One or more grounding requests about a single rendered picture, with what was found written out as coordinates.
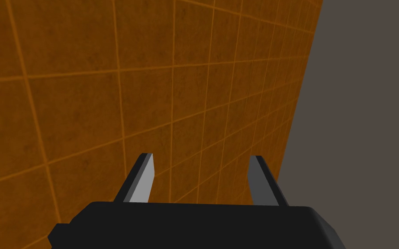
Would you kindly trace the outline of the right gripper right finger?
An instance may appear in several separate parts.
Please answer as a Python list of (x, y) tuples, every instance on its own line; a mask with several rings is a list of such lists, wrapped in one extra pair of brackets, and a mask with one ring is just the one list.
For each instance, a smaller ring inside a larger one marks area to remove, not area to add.
[(262, 156), (251, 155), (248, 183), (256, 206), (289, 206)]

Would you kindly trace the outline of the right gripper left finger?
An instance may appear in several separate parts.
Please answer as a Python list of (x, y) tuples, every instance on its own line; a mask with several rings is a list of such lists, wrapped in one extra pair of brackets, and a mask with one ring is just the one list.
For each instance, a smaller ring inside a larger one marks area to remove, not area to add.
[(147, 203), (154, 182), (154, 156), (142, 153), (137, 158), (114, 202)]

